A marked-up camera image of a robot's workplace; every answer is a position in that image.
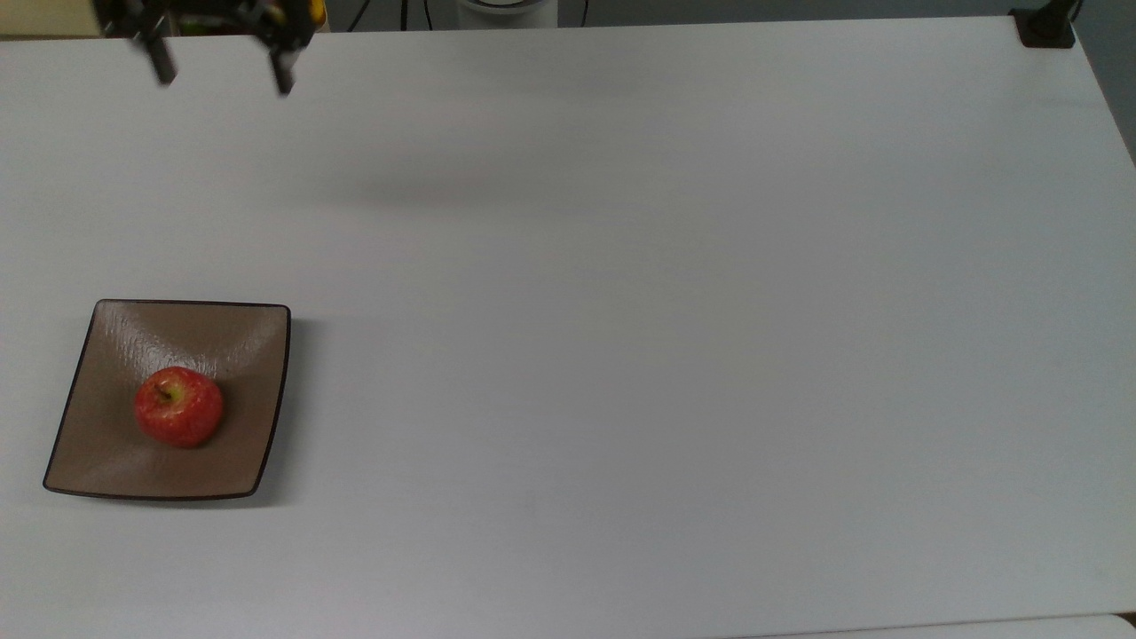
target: red apple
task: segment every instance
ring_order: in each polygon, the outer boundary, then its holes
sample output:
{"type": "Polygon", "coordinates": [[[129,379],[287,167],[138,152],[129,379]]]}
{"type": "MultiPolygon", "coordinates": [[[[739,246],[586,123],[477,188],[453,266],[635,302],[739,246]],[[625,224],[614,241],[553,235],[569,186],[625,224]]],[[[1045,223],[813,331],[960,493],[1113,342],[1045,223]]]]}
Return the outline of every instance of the red apple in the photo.
{"type": "Polygon", "coordinates": [[[134,396],[142,432],[178,448],[200,446],[217,430],[224,403],[212,380],[189,368],[162,368],[134,396]]]}

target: white table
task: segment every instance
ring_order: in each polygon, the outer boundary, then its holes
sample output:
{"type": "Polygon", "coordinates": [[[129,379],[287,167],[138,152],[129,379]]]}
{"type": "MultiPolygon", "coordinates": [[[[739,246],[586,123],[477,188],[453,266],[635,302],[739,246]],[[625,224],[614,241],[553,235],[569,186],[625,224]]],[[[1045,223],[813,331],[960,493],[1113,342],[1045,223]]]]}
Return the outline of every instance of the white table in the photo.
{"type": "Polygon", "coordinates": [[[0,43],[0,634],[1136,608],[1136,172],[1009,18],[0,43]],[[261,491],[40,487],[99,298],[296,318],[261,491]]]}

